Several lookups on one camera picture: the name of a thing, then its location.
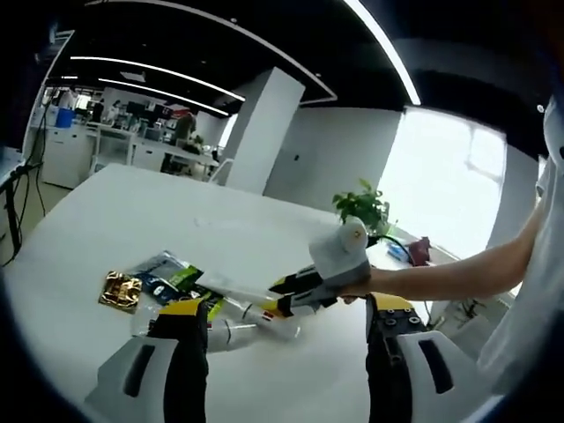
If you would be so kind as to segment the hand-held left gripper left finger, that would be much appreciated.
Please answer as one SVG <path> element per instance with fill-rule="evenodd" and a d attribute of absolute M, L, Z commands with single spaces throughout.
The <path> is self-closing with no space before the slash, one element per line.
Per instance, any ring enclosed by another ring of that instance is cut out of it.
<path fill-rule="evenodd" d="M 207 346 L 203 301 L 173 302 L 99 367 L 85 403 L 107 422 L 205 422 Z"/>

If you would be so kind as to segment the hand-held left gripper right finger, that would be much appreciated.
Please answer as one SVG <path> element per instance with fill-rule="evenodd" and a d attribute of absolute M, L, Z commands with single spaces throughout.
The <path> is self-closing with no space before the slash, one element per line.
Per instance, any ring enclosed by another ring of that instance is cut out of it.
<path fill-rule="evenodd" d="M 475 361 L 427 330 L 407 300 L 366 297 L 371 422 L 460 422 L 481 404 Z"/>

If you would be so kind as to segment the person's right hand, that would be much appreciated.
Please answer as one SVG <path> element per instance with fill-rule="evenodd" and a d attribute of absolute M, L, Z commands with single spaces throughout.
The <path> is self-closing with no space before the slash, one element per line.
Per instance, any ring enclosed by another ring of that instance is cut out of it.
<path fill-rule="evenodd" d="M 345 304 L 351 304 L 357 299 L 377 292 L 381 287 L 383 278 L 385 278 L 385 271 L 372 267 L 368 276 L 353 284 L 344 286 L 340 291 L 339 297 Z"/>

